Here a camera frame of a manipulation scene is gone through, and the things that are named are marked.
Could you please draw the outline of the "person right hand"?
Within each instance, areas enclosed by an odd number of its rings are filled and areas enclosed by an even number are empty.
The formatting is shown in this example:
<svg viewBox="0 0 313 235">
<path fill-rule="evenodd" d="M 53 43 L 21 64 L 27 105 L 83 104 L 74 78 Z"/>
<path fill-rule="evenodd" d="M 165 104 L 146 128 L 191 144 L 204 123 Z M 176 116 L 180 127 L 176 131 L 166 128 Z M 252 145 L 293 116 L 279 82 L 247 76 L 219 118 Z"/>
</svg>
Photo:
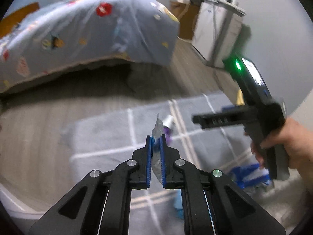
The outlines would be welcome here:
<svg viewBox="0 0 313 235">
<path fill-rule="evenodd" d="M 289 168 L 297 169 L 305 186 L 312 193 L 312 131 L 288 117 L 284 126 L 271 132 L 260 147 L 269 149 L 277 144 L 284 146 L 289 156 Z"/>
</svg>

